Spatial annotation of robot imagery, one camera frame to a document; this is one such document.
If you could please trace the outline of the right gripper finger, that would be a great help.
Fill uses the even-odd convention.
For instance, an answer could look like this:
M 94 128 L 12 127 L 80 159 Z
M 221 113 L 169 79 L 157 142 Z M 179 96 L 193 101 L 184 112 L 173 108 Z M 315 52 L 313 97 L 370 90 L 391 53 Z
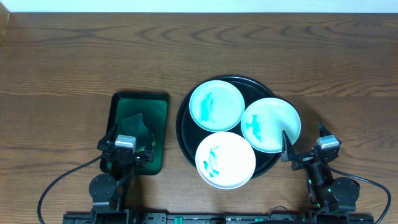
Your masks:
M 282 131 L 282 152 L 281 152 L 281 161 L 288 162 L 292 161 L 296 158 L 296 153 L 293 148 L 292 143 L 287 135 L 287 133 L 283 130 Z
M 322 123 L 318 124 L 318 130 L 321 138 L 332 135 L 332 133 Z

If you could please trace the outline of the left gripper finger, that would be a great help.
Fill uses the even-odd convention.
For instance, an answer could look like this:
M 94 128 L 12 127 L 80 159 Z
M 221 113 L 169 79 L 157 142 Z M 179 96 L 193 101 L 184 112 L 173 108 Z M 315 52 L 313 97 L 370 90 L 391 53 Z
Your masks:
M 115 123 L 113 124 L 111 129 L 98 141 L 97 149 L 100 151 L 105 151 L 109 145 L 114 144 L 117 130 L 118 130 L 118 124 Z
M 147 152 L 153 152 L 154 151 L 154 144 L 155 144 L 154 134 L 151 131 L 149 131 L 148 132 L 148 136 L 147 136 L 147 140 L 146 140 L 146 151 Z

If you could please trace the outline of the green yellow sponge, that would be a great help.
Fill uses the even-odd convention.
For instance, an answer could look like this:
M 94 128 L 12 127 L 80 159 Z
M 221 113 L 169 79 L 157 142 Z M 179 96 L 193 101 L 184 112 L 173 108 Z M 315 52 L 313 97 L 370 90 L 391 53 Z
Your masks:
M 151 130 L 145 125 L 142 113 L 124 118 L 122 120 L 122 127 L 128 136 L 136 138 L 136 152 L 146 149 L 148 132 Z

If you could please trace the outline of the mint plate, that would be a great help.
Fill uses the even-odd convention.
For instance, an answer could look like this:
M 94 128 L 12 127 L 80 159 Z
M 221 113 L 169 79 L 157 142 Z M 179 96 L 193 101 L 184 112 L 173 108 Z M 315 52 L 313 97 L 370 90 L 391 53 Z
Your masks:
M 188 110 L 194 122 L 209 132 L 229 131 L 241 120 L 245 101 L 233 84 L 211 80 L 196 87 L 189 97 Z
M 244 138 L 256 150 L 265 153 L 282 151 L 282 132 L 294 144 L 302 124 L 297 110 L 280 98 L 262 98 L 251 103 L 241 119 Z

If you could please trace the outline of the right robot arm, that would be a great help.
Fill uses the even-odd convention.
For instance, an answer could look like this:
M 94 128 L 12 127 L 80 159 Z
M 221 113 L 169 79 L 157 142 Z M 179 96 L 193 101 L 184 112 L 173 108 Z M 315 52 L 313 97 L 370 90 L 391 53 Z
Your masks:
M 324 125 L 319 124 L 320 137 L 308 152 L 297 154 L 285 131 L 282 131 L 281 161 L 291 162 L 292 170 L 303 169 L 312 199 L 325 213 L 345 213 L 356 210 L 360 185 L 349 177 L 334 178 L 328 163 L 338 157 L 341 141 Z

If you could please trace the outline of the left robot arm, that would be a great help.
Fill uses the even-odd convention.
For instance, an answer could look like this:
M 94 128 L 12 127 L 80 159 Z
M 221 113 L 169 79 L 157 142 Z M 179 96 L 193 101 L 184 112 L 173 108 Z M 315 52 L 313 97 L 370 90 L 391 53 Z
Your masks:
M 144 149 L 137 150 L 137 138 L 118 135 L 117 124 L 102 137 L 97 145 L 101 158 L 111 163 L 103 174 L 97 175 L 89 186 L 93 210 L 97 213 L 120 212 L 137 168 L 145 168 L 154 161 L 154 134 L 144 135 Z

